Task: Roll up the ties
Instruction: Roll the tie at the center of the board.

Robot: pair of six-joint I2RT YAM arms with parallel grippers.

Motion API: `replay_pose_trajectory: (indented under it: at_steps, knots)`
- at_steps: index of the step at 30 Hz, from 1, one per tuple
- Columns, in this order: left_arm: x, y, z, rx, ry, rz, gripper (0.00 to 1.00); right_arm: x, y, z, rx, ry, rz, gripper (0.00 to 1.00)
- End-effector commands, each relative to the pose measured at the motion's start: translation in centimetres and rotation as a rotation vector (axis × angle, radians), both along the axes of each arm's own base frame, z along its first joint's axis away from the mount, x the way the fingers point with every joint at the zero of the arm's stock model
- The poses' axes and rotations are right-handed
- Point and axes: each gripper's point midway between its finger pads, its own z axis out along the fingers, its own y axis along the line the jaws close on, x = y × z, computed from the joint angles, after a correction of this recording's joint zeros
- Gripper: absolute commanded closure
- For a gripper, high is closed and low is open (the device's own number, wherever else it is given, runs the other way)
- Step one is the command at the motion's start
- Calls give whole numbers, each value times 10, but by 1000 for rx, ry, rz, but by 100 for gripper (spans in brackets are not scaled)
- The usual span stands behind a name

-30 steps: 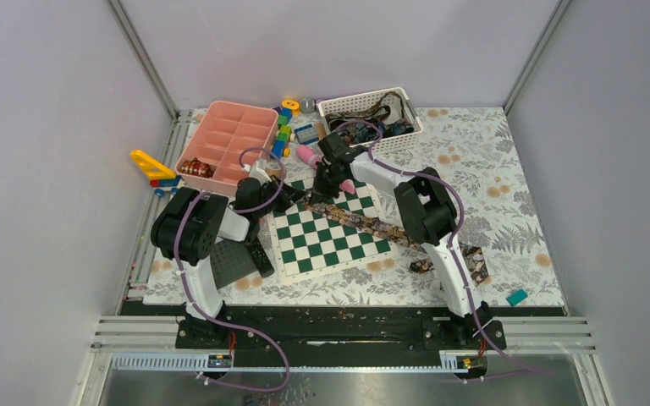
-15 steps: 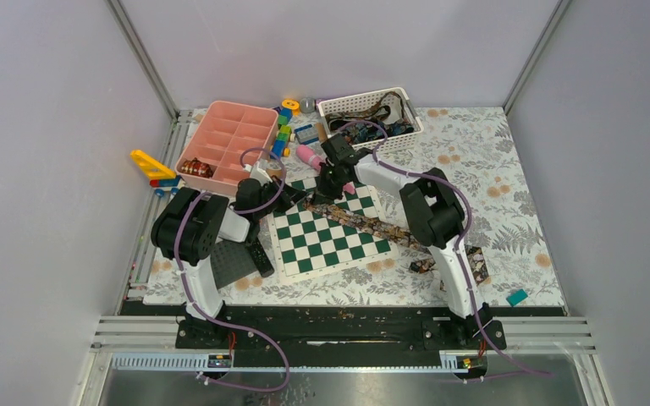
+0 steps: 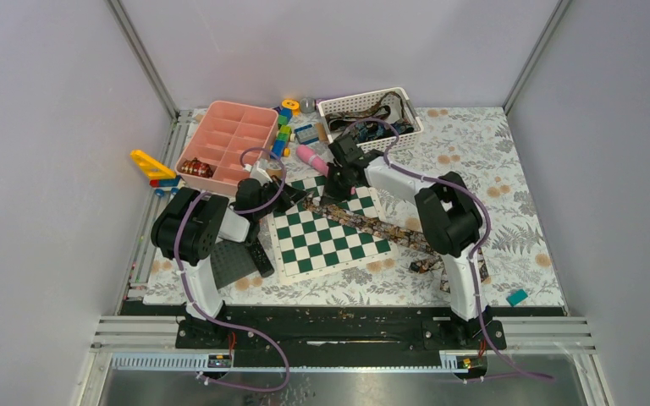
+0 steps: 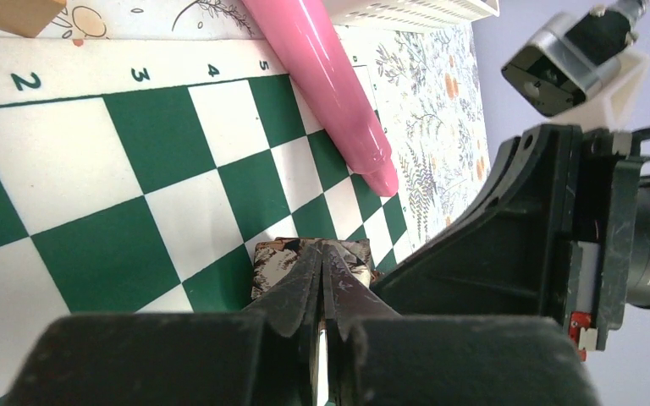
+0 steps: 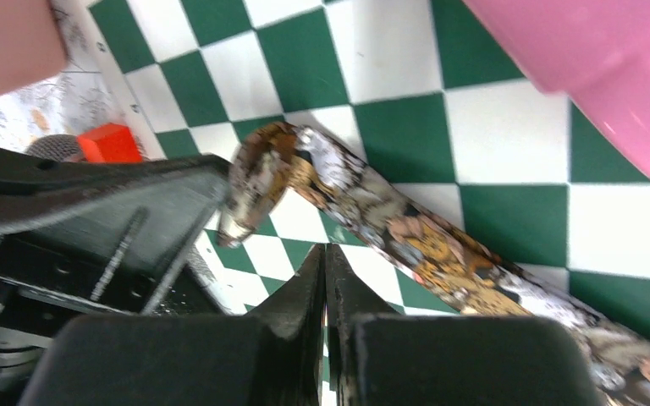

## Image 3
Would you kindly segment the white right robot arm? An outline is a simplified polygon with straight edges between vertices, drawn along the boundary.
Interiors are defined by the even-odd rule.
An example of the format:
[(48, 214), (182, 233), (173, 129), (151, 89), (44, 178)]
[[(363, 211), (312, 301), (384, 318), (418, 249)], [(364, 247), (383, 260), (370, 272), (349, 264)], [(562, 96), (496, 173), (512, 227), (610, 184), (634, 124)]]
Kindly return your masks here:
[(338, 204), (350, 198), (353, 188), (367, 187), (414, 205), (425, 240), (445, 264), (450, 308), (460, 318), (451, 327), (453, 340), (462, 348), (475, 347), (485, 337), (485, 327), (477, 317), (487, 304), (476, 262), (484, 221), (460, 175), (450, 172), (434, 178), (416, 173), (385, 152), (364, 152), (349, 136), (337, 138), (328, 149), (333, 161), (327, 164), (320, 203)]

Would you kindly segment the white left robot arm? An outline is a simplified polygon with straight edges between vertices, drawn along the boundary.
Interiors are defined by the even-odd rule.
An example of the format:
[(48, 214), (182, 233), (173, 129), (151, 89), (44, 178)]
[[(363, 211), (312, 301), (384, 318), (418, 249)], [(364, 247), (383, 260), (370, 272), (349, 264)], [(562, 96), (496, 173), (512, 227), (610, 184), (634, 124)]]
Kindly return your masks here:
[(200, 318), (196, 336), (210, 348), (226, 342), (229, 326), (219, 319), (224, 300), (212, 269), (212, 252), (222, 240), (245, 246), (245, 258), (262, 276), (274, 273), (259, 239), (260, 221), (283, 214), (308, 193), (287, 185), (278, 176), (245, 178), (238, 182), (234, 202), (224, 195), (178, 191), (151, 229), (151, 243), (162, 256), (176, 262), (186, 296), (187, 312)]

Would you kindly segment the brown floral patterned tie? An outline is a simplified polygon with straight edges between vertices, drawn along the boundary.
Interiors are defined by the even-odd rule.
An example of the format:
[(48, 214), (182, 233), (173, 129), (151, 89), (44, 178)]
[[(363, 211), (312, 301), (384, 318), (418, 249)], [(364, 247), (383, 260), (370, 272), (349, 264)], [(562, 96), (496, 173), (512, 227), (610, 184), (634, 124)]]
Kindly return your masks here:
[(359, 232), (385, 239), (401, 247), (428, 254), (429, 257), (424, 260), (411, 262), (410, 270), (415, 273), (441, 270), (443, 276), (440, 289), (445, 293), (450, 293), (449, 280), (443, 260), (438, 257), (438, 254), (426, 241), (422, 232), (402, 228), (392, 223), (384, 222), (377, 217), (356, 214), (336, 205), (320, 206), (310, 196), (307, 196), (301, 204), (306, 210), (323, 216), (338, 225), (354, 228)]

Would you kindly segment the white perforated plastic basket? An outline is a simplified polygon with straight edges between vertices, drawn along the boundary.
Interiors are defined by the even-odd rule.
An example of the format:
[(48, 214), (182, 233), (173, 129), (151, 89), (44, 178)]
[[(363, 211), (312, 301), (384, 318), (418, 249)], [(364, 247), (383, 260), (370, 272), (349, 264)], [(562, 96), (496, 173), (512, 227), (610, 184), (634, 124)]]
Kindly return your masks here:
[[(317, 111), (327, 131), (329, 144), (342, 134), (352, 137), (352, 130), (358, 123), (382, 123), (392, 129), (394, 137), (386, 139), (359, 143), (352, 137), (364, 152), (413, 148), (423, 132), (422, 121), (401, 87), (320, 100), (317, 102)], [(415, 131), (399, 135), (392, 127), (392, 123), (397, 121), (411, 124)]]

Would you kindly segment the pink divided organizer tray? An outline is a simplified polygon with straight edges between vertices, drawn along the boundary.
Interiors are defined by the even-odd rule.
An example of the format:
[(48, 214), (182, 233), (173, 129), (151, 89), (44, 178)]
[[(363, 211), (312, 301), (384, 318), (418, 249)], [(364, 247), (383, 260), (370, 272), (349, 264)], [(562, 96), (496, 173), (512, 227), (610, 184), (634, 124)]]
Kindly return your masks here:
[[(275, 110), (231, 101), (215, 101), (207, 108), (190, 142), (175, 164), (175, 172), (193, 189), (235, 196), (239, 181), (249, 178), (244, 165), (253, 166), (265, 156), (263, 148), (274, 140)], [(180, 172), (183, 162), (198, 158), (214, 169), (211, 178)]]

